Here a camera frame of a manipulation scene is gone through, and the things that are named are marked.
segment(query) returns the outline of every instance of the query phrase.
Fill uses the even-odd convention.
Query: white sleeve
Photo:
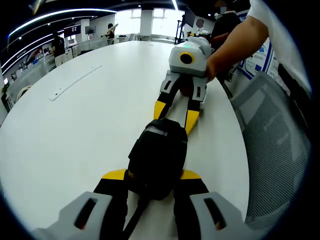
[[[247,16],[254,17],[268,27],[270,24],[270,8],[263,0],[250,0],[250,10]]]

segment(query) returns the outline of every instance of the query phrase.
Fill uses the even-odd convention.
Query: ceiling
[[[189,7],[195,15],[213,20],[215,13],[214,5],[216,1],[217,0],[177,0],[177,4],[180,10],[185,10],[186,7]],[[246,10],[250,7],[249,0],[234,1],[234,8],[237,12]],[[0,18],[1,22],[5,23],[1,26],[0,32],[0,61],[2,65],[17,51],[35,40],[51,34],[53,31],[62,30],[65,27],[74,25],[75,22],[80,19],[87,19],[88,16],[89,18],[91,18],[91,16],[99,18],[112,13],[97,11],[63,13],[32,23],[15,32],[8,38],[9,33],[14,29],[44,14],[80,8],[99,8],[121,11],[138,8],[138,5],[141,5],[142,9],[174,9],[171,0],[25,0],[23,3],[21,1],[11,0],[6,1],[5,3],[1,2],[1,4],[2,13]]]

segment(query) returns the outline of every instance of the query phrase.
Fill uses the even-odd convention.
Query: black circular sensor
[[[189,54],[182,54],[180,56],[180,60],[184,64],[191,64],[192,63],[192,57]]]

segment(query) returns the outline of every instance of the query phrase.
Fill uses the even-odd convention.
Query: white pillar
[[[142,10],[141,11],[141,23],[140,23],[140,35],[150,36],[152,30],[152,18],[153,10]]]
[[[77,21],[75,25],[81,25],[81,33],[75,35],[76,42],[78,44],[87,41],[87,35],[86,35],[86,26],[90,26],[90,20],[89,19],[81,19],[80,21]]]

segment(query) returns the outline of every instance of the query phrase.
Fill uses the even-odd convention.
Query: window
[[[182,20],[184,11],[155,8],[152,18],[152,34],[175,37],[178,20]]]
[[[68,40],[71,40],[71,39],[76,39],[76,35],[71,35],[71,36],[68,36],[68,37],[67,37],[67,39],[68,39]]]
[[[115,14],[115,34],[138,34],[140,32],[141,9],[118,11]]]

